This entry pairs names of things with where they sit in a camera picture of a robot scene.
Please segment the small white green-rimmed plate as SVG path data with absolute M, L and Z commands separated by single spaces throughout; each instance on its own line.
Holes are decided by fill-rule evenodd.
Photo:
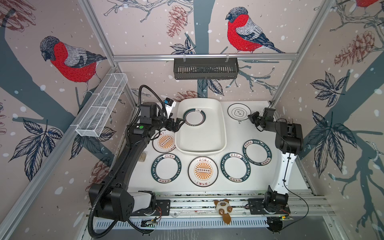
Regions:
M 227 109 L 228 115 L 236 121 L 248 120 L 248 115 L 251 114 L 251 110 L 248 106 L 240 103 L 232 104 Z

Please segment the green red ringed plate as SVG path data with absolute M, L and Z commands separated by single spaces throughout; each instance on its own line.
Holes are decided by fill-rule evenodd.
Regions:
M 206 121 L 207 116 L 202 109 L 194 108 L 185 111 L 183 119 L 185 120 L 188 126 L 197 127 L 202 125 Z

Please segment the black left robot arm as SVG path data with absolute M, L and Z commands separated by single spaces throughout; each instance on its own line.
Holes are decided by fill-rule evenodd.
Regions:
M 153 192 L 129 193 L 127 187 L 155 132 L 166 129 L 175 133 L 184 124 L 183 119 L 172 119 L 175 106 L 176 102 L 169 98 L 161 106 L 151 102 L 141 104 L 139 114 L 127 128 L 126 145 L 115 165 L 100 184 L 92 184 L 89 189 L 92 204 L 89 225 L 93 224 L 94 217 L 126 222 L 135 212 L 151 214 L 156 210 Z

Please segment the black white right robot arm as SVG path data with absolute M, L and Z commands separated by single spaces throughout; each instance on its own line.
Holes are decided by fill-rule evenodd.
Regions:
M 281 153 L 274 182 L 268 186 L 263 201 L 264 210 L 269 214 L 286 210 L 290 192 L 288 183 L 293 163 L 304 147 L 302 126 L 284 119 L 274 120 L 274 114 L 274 109 L 265 108 L 262 115 L 259 112 L 248 115 L 248 119 L 256 128 L 262 128 L 260 132 L 276 134 L 275 147 Z

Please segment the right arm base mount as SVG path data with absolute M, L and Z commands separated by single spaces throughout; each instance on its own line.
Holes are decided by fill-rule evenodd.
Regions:
M 268 186 L 268 190 L 264 194 L 264 198 L 251 198 L 248 199 L 248 209 L 252 215 L 265 215 L 265 214 L 286 214 L 291 213 L 288 206 L 289 195 L 287 193 L 280 194 L 272 190 Z

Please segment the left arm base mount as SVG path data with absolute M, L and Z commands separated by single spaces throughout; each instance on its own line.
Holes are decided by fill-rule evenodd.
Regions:
M 139 191 L 131 193 L 134 198 L 132 216 L 168 216 L 170 214 L 171 201 L 157 199 L 156 193 L 151 191 Z

